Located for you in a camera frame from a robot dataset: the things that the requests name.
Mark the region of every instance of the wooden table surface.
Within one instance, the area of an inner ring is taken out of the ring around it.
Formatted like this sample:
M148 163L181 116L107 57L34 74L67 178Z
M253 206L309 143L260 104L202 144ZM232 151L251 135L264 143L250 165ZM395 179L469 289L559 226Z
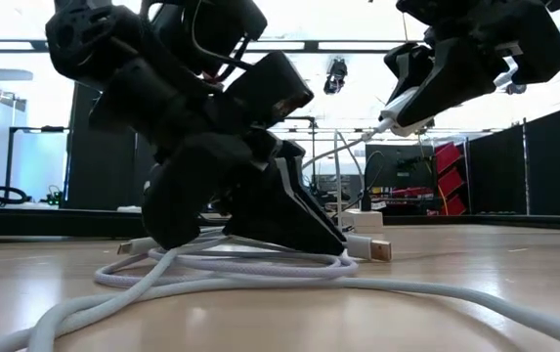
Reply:
M560 230L387 227L392 263L361 276L479 289L560 317ZM114 291L93 273L117 242L0 243L0 335L71 297ZM205 292L137 304L57 351L560 351L560 342L453 299L356 289Z

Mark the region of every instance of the desk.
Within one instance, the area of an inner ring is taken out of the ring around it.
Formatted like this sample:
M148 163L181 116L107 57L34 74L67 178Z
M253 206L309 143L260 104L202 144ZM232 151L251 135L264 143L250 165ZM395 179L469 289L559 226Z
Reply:
M392 263L361 276L466 286L560 317L560 230L387 227ZM93 272L117 242L0 244L0 335L51 306L114 289ZM560 343L482 307L368 290L189 294L141 303L60 338L57 351L560 351Z

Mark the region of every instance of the robotic arm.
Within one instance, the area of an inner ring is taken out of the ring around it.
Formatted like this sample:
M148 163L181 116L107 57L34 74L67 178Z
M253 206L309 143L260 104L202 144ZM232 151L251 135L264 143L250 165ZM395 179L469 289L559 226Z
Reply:
M165 6L150 22L154 2ZM400 135L494 91L507 70L503 56L515 55L517 84L560 70L560 35L539 0L399 0L397 7L430 25L427 46L407 43L384 59L399 83L380 118ZM143 221L166 249L198 236L198 213L212 202L232 214L226 235L344 250L343 235L302 184L305 152L268 131L313 93L282 52L255 65L240 60L266 25L252 0L143 0L140 15L70 0L46 25L55 69L102 92L90 125L131 127L156 147L161 172ZM224 90L235 67L245 73Z

